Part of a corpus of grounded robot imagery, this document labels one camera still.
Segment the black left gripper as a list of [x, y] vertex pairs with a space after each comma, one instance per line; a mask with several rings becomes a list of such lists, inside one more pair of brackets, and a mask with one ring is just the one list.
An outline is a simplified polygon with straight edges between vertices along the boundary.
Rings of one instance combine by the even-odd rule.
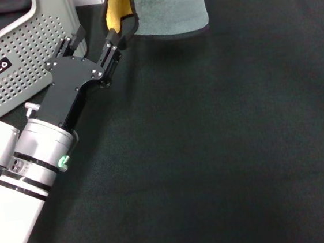
[[61, 129], [74, 129], [84, 109], [88, 91], [109, 86], [121, 58], [119, 35], [114, 29], [108, 31], [98, 63], [72, 56], [85, 35], [85, 29], [79, 24], [71, 36], [59, 40], [55, 49], [56, 59], [52, 61], [56, 65], [49, 68], [52, 83], [36, 119]]

